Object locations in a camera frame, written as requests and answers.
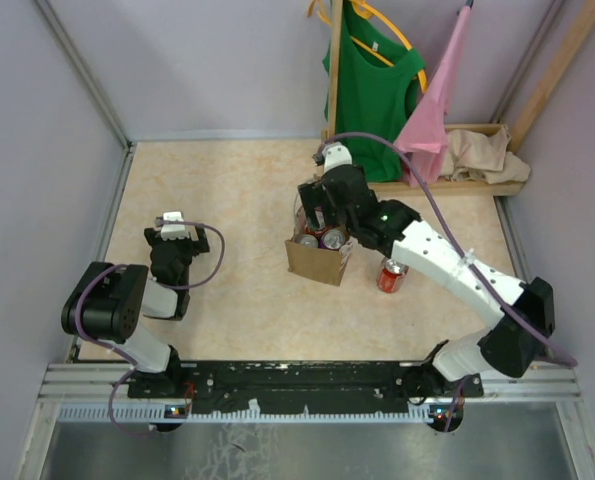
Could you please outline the green t-shirt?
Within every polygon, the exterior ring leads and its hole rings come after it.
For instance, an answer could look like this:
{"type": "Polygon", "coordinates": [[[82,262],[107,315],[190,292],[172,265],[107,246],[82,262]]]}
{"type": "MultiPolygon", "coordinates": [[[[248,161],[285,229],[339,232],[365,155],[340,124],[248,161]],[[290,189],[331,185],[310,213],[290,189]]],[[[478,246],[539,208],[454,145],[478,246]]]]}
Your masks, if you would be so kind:
{"type": "Polygon", "coordinates": [[[417,105],[421,55],[384,36],[343,6],[335,132],[372,133],[390,142],[417,105]]]}

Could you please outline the pink t-shirt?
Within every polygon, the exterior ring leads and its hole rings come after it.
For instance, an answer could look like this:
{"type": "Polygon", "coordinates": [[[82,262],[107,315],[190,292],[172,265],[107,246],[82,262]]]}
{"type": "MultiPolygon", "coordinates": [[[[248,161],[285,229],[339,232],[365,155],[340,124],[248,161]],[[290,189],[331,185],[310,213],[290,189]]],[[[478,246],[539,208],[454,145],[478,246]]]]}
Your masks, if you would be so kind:
{"type": "Polygon", "coordinates": [[[394,141],[394,145],[406,154],[411,163],[411,166],[406,167],[405,174],[406,182],[411,187],[420,185],[413,171],[427,184],[436,182],[440,176],[443,158],[448,150],[444,120],[450,108],[472,5],[473,1],[467,1],[460,9],[428,89],[394,141]]]}

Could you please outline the purple soda can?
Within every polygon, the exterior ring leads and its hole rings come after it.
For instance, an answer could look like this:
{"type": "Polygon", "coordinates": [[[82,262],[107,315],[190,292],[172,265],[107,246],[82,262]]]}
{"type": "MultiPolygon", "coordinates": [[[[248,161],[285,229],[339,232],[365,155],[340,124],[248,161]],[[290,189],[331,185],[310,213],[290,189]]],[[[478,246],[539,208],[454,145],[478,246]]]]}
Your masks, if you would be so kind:
{"type": "Polygon", "coordinates": [[[320,231],[326,228],[327,222],[321,207],[316,207],[314,210],[315,220],[312,222],[312,226],[316,231],[320,231]]]}
{"type": "Polygon", "coordinates": [[[347,242],[347,235],[341,228],[327,230],[319,239],[322,249],[339,251],[347,242]]]}

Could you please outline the yellow hanger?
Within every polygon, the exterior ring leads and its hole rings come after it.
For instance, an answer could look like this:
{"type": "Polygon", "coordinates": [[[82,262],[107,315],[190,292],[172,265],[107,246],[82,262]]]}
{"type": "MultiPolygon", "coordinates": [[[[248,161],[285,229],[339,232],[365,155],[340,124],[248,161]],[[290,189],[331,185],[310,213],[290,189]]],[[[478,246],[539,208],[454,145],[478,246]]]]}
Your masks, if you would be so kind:
{"type": "MultiPolygon", "coordinates": [[[[381,23],[383,23],[400,41],[400,43],[406,48],[407,51],[413,49],[411,42],[408,38],[401,32],[401,30],[391,21],[389,20],[383,13],[377,10],[375,7],[370,5],[367,1],[359,1],[359,0],[350,0],[350,3],[353,5],[354,12],[364,20],[369,20],[373,17],[376,17],[381,23]]],[[[323,22],[324,24],[328,25],[329,27],[332,26],[331,20],[328,15],[328,11],[326,6],[324,5],[323,1],[319,0],[312,0],[309,2],[307,10],[306,10],[306,17],[311,18],[313,14],[316,14],[317,18],[323,22]]],[[[420,89],[422,93],[426,93],[428,89],[428,78],[424,68],[422,68],[416,75],[416,78],[419,82],[420,89]]]]}

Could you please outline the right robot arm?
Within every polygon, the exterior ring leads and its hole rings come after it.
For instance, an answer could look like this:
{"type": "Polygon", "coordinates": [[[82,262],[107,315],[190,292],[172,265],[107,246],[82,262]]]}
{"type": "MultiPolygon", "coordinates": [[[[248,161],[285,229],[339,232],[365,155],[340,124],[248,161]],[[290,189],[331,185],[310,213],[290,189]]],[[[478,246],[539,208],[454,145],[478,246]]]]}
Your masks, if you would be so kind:
{"type": "Polygon", "coordinates": [[[335,167],[297,191],[309,225],[342,226],[361,246],[442,286],[484,323],[479,332],[438,344],[413,367],[408,396],[447,395],[459,381],[486,371],[519,379],[543,353],[554,330],[554,294],[547,281],[526,283],[465,253],[415,209],[379,199],[357,166],[335,167]]]}

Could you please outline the beige crumpled cloth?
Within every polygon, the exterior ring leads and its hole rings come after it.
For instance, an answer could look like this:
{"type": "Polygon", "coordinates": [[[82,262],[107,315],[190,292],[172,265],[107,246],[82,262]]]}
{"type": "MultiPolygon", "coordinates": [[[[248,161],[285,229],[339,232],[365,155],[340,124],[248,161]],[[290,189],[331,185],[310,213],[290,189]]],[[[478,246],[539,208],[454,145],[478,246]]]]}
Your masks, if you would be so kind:
{"type": "Polygon", "coordinates": [[[526,182],[530,166],[508,150],[511,137],[506,126],[493,135],[457,129],[447,133],[448,150],[440,176],[451,181],[487,184],[526,182]]]}

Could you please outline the wooden clothes rack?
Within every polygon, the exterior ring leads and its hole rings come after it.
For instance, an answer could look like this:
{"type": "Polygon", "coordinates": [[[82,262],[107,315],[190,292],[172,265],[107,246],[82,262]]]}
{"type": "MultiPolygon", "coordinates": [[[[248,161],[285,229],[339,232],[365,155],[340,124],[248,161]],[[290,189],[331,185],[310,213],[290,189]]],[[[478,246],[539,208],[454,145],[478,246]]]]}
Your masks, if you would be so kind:
{"type": "MultiPolygon", "coordinates": [[[[355,160],[365,168],[367,177],[371,182],[377,182],[383,185],[392,185],[392,186],[403,186],[407,185],[411,187],[405,178],[406,174],[406,167],[411,166],[411,163],[406,158],[406,154],[399,150],[395,145],[394,141],[390,142],[384,138],[381,138],[377,135],[372,133],[365,133],[365,132],[344,132],[337,134],[335,132],[335,124],[336,124],[336,110],[337,110],[337,85],[338,85],[338,68],[339,68],[339,59],[340,59],[340,36],[341,36],[341,25],[342,25],[342,14],[343,14],[343,6],[344,3],[339,5],[339,9],[337,14],[339,16],[338,22],[332,23],[331,29],[331,44],[329,46],[329,50],[327,52],[326,57],[324,58],[323,64],[325,67],[326,72],[329,75],[329,90],[328,90],[328,98],[325,105],[325,116],[328,122],[328,133],[329,135],[337,135],[339,136],[340,140],[350,149],[351,153],[353,154],[355,160]]],[[[388,37],[389,39],[400,42],[395,35],[383,24],[381,23],[376,17],[373,17],[368,20],[374,27],[376,27],[384,36],[388,37]]],[[[432,74],[427,74],[428,82],[432,79],[432,74]]],[[[419,89],[418,97],[417,97],[417,104],[421,100],[422,96],[425,93],[421,92],[419,89]]],[[[449,127],[446,125],[445,120],[445,130],[446,134],[452,130],[457,129],[465,129],[470,131],[475,131],[479,133],[483,133],[485,135],[493,135],[496,133],[501,127],[504,125],[483,125],[483,126],[453,126],[449,127]]],[[[416,171],[413,171],[414,175],[417,177],[420,185],[417,187],[411,188],[418,188],[423,184],[431,185],[445,182],[447,184],[450,183],[464,183],[466,185],[490,185],[494,188],[496,194],[501,194],[503,192],[502,188],[505,185],[511,186],[514,191],[518,191],[523,187],[525,182],[506,182],[501,184],[487,184],[483,181],[451,181],[445,177],[439,176],[438,180],[434,183],[427,184],[421,180],[419,174],[416,171]]]]}

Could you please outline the red soda can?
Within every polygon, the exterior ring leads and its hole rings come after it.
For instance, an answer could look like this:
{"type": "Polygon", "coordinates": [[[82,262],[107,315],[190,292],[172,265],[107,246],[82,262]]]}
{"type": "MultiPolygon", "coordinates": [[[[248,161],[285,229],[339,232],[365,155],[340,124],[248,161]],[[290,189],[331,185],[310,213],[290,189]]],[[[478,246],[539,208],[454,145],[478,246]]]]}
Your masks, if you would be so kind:
{"type": "Polygon", "coordinates": [[[316,238],[321,238],[329,229],[330,229],[329,225],[325,225],[323,227],[313,227],[310,225],[306,225],[304,228],[304,233],[308,234],[308,235],[312,235],[316,238]]]}
{"type": "Polygon", "coordinates": [[[409,266],[393,259],[384,258],[376,278],[376,285],[384,293],[396,293],[409,271],[409,266]]]}

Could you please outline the wooden beam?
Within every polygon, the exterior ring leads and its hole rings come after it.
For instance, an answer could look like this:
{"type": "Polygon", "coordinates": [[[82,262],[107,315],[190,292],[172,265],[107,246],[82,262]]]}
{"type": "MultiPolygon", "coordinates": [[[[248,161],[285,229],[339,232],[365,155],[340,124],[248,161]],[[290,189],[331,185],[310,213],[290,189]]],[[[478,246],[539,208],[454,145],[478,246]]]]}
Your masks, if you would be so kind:
{"type": "Polygon", "coordinates": [[[518,97],[511,104],[507,123],[508,149],[519,151],[534,122],[546,107],[559,81],[595,28],[595,0],[566,1],[558,20],[536,53],[518,97]]]}

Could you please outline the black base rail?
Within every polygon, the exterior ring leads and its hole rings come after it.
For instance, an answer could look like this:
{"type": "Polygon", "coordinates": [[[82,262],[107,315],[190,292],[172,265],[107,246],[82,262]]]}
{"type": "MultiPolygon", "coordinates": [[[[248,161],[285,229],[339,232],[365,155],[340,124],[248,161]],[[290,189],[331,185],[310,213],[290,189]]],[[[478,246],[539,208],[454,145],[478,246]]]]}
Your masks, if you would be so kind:
{"type": "Polygon", "coordinates": [[[391,414],[459,386],[428,361],[175,361],[163,373],[133,374],[128,397],[186,400],[196,414],[243,412],[251,401],[265,415],[391,414]]]}

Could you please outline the silver top soda can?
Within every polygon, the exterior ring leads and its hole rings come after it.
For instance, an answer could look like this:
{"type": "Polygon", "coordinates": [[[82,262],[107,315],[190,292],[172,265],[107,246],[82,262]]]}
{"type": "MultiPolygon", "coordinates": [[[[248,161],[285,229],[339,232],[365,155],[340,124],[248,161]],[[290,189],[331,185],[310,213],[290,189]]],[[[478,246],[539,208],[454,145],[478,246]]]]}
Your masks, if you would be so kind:
{"type": "Polygon", "coordinates": [[[294,237],[293,241],[302,246],[310,247],[310,248],[318,248],[319,247],[319,240],[311,234],[298,234],[294,237]]]}

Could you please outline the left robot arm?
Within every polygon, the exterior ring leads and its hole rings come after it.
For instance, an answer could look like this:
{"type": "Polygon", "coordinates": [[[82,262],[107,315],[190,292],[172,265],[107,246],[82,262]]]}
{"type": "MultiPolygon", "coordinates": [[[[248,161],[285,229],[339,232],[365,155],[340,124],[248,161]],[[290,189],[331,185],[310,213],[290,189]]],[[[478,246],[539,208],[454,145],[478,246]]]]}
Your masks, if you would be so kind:
{"type": "Polygon", "coordinates": [[[140,317],[180,321],[193,288],[193,259],[210,251],[210,227],[183,220],[144,230],[150,265],[93,262],[68,297],[61,313],[65,333],[107,348],[134,368],[131,395],[171,397],[185,384],[177,350],[158,340],[140,317]]]}

